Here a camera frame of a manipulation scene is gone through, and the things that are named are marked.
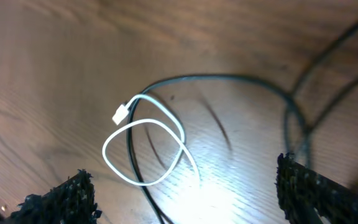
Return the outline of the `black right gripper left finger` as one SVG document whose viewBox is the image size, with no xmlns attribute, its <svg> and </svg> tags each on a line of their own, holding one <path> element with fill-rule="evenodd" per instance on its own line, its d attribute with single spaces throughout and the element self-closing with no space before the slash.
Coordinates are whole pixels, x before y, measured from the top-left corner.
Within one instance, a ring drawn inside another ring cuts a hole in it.
<svg viewBox="0 0 358 224">
<path fill-rule="evenodd" d="M 84 169 L 44 195 L 30 194 L 2 224 L 96 224 L 102 211 L 95 202 L 93 176 Z"/>
</svg>

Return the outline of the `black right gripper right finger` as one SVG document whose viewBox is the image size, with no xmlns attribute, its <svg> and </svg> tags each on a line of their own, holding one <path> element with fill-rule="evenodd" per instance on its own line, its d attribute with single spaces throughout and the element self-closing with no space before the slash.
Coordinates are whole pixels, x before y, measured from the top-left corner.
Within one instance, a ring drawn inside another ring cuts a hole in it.
<svg viewBox="0 0 358 224">
<path fill-rule="evenodd" d="M 278 205 L 290 223 L 358 223 L 358 194 L 295 162 L 277 158 Z"/>
</svg>

